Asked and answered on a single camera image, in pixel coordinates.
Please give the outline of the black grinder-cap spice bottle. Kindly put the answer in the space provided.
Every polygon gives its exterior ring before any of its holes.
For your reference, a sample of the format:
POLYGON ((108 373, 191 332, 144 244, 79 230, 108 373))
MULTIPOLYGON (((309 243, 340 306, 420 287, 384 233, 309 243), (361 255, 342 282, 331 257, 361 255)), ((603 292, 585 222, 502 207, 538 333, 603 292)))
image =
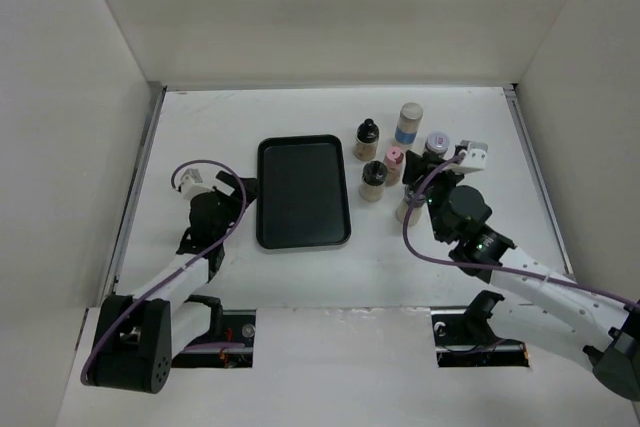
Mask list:
POLYGON ((387 174, 388 169, 383 162, 372 160, 366 163, 362 170, 360 196, 368 202, 379 201, 384 194, 387 174))

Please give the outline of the tall blue-band spice jar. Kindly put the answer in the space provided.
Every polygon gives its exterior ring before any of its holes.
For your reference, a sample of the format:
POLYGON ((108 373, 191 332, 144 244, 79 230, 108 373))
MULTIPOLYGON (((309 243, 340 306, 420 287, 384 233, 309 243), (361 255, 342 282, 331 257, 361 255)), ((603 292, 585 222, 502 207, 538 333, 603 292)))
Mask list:
POLYGON ((396 146, 408 149, 414 144, 422 118, 423 107, 420 104, 408 102, 401 107, 394 133, 396 146))

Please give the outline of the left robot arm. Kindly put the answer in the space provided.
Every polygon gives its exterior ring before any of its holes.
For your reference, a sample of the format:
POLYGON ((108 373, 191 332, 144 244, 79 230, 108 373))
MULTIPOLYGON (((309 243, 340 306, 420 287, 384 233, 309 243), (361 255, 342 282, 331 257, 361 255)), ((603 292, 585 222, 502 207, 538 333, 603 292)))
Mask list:
POLYGON ((205 185, 194 168, 181 176, 177 189, 189 202, 189 224, 175 256, 144 286, 103 301, 83 385, 157 393, 182 354, 211 352, 228 361, 249 349, 224 325, 220 300, 198 291, 220 270, 224 242, 256 200, 258 182, 225 171, 216 178, 230 190, 205 185))

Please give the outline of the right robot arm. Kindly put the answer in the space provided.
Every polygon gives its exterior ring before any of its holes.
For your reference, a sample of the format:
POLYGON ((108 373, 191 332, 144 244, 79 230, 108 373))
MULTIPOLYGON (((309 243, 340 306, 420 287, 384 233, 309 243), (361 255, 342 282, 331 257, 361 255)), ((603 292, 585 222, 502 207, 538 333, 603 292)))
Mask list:
POLYGON ((436 241, 450 245, 440 263, 484 284, 464 313, 473 341, 536 345, 590 371, 614 394, 639 399, 639 304, 580 285, 542 264, 491 228, 482 194, 463 184, 486 166, 486 147, 463 142, 452 158, 407 152, 403 184, 411 209, 424 204, 436 241))

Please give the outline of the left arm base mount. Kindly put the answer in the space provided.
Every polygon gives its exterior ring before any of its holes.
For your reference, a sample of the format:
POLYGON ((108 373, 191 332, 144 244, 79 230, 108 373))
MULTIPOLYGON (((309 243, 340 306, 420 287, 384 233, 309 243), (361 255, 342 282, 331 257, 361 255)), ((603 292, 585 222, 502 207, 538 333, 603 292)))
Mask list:
POLYGON ((225 310, 215 327, 176 355, 178 369, 246 369, 253 366, 255 310, 225 310))

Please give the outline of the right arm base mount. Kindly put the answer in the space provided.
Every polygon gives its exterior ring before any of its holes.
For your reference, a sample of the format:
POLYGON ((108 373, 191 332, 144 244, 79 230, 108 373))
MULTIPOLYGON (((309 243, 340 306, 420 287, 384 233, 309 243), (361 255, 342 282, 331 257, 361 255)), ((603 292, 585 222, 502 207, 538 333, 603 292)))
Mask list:
POLYGON ((433 309, 431 321, 440 368, 530 367, 524 343, 499 338, 486 327, 474 331, 463 309, 433 309))

